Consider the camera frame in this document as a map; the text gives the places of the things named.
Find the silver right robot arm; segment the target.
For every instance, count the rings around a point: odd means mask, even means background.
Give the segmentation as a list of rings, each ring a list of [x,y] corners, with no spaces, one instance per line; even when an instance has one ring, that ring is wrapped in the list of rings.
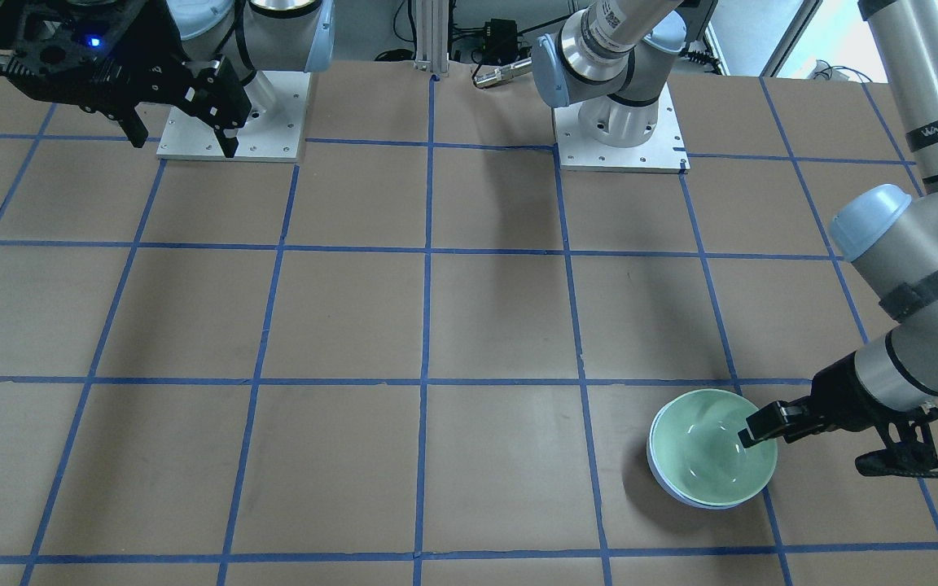
[[[167,105],[167,160],[297,162],[334,40],[331,1],[0,1],[0,77],[137,148],[138,108]]]

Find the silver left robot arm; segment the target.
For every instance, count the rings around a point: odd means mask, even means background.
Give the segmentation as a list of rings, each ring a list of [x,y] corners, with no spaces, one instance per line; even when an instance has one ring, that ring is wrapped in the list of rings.
[[[537,92],[548,107],[592,101],[606,116],[655,107],[682,34],[677,1],[595,1],[533,42]],[[924,196],[894,185],[856,197],[829,226],[844,259],[896,327],[826,367],[808,396],[746,419],[752,445],[874,427],[910,445],[938,412],[938,1],[861,1]]]

